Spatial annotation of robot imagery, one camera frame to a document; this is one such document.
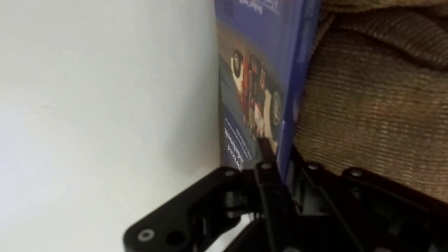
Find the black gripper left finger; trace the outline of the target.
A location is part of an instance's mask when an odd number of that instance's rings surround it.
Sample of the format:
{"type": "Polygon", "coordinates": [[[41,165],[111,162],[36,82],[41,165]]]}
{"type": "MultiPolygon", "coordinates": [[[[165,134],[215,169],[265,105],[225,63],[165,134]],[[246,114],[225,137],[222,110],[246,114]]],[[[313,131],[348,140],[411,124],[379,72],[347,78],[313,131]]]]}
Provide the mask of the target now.
{"type": "Polygon", "coordinates": [[[257,140],[258,161],[254,166],[270,252],[299,252],[295,235],[295,208],[284,186],[275,155],[267,138],[257,140]]]}

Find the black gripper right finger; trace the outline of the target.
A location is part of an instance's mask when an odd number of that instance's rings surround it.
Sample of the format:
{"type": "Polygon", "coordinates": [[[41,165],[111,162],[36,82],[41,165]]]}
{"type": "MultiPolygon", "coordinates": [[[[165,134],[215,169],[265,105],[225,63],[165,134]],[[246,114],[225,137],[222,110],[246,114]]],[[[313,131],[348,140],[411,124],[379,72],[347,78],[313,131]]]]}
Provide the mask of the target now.
{"type": "Polygon", "coordinates": [[[289,190],[321,252],[372,252],[373,222],[340,176],[291,151],[289,190]]]}

